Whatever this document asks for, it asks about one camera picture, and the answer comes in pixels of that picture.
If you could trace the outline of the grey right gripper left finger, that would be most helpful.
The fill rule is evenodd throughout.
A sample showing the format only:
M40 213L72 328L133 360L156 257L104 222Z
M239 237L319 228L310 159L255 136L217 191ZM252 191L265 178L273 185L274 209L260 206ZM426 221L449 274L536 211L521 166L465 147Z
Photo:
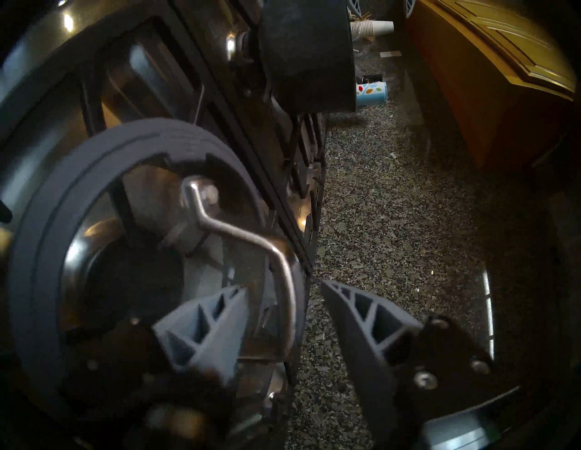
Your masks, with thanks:
M117 323L66 332L76 360L64 395L125 395L166 373L235 376L249 319L248 290L228 286L186 301L166 315L129 314Z

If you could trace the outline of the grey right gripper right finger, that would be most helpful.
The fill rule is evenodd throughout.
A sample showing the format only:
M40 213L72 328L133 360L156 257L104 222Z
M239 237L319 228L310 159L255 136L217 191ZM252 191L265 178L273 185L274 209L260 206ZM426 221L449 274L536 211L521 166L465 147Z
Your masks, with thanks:
M374 449L486 449L493 363L445 316L427 323L385 298L322 280L321 295Z

